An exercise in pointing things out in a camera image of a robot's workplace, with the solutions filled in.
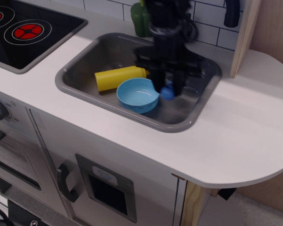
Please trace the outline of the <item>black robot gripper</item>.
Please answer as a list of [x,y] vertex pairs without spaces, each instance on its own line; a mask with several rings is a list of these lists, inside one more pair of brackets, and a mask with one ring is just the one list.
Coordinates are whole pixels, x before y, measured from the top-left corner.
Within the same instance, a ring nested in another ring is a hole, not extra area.
[[185,46],[192,23],[186,12],[191,4],[188,0],[147,0],[145,6],[151,17],[149,30],[154,43],[133,51],[136,65],[149,71],[158,93],[165,85],[165,75],[174,76],[174,95],[179,96],[186,76],[204,77],[201,69],[204,58]]

